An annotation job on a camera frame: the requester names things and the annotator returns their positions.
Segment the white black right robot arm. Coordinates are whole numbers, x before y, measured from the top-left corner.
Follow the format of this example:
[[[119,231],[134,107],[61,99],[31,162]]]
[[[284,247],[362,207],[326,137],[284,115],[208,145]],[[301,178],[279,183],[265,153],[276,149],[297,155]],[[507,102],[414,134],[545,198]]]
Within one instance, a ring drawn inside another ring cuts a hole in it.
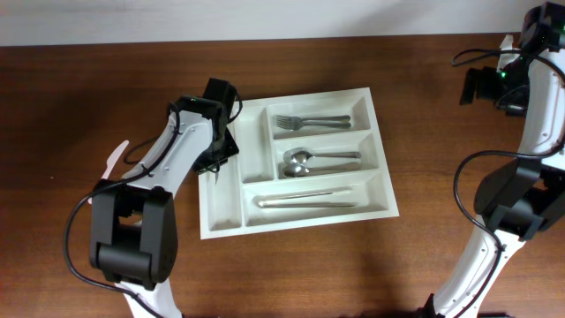
[[[473,224],[450,279],[419,308],[417,317],[479,317],[482,301],[509,259],[536,233],[564,216],[564,7],[546,2],[530,9],[519,40],[507,35],[498,49],[470,49],[473,61],[498,57],[495,67],[470,68],[462,105],[493,102],[509,116],[524,117],[516,152],[483,150],[509,163],[480,182],[463,215]]]

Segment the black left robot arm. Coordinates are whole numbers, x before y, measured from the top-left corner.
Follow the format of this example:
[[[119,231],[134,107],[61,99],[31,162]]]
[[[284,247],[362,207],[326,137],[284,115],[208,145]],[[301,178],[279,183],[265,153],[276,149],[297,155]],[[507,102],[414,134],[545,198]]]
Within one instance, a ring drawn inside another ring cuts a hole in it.
[[[92,198],[89,260],[124,294],[136,317],[179,317],[170,286],[177,258],[176,192],[186,175],[219,172],[239,151],[228,125],[237,89],[209,79],[202,96],[169,106],[167,126],[120,180],[103,178]]]

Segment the metal fork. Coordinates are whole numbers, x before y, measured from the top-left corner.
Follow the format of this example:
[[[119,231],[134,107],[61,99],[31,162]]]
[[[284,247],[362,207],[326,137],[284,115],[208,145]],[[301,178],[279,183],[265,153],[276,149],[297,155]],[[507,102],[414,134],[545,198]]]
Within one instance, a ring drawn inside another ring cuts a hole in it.
[[[337,117],[296,117],[275,115],[275,121],[284,122],[305,122],[305,121],[329,121],[329,122],[350,122],[351,117],[348,115]]]
[[[279,128],[288,131],[297,131],[304,127],[325,127],[325,128],[336,128],[336,129],[349,129],[351,128],[351,123],[322,123],[322,122],[297,122],[297,121],[280,121],[277,120],[275,125]]]

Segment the large metal spoon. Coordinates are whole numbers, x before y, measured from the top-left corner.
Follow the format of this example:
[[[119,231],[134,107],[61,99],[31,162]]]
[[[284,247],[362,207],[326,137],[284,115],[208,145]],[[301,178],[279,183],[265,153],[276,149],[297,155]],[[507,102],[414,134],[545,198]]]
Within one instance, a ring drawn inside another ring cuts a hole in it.
[[[360,163],[345,163],[324,167],[307,167],[304,164],[292,163],[282,169],[282,175],[286,178],[305,178],[335,172],[359,170],[360,168]]]
[[[313,158],[344,158],[344,159],[360,159],[362,157],[360,152],[338,152],[338,153],[312,153],[305,148],[293,148],[287,150],[282,159],[285,163],[299,163],[305,164]]]

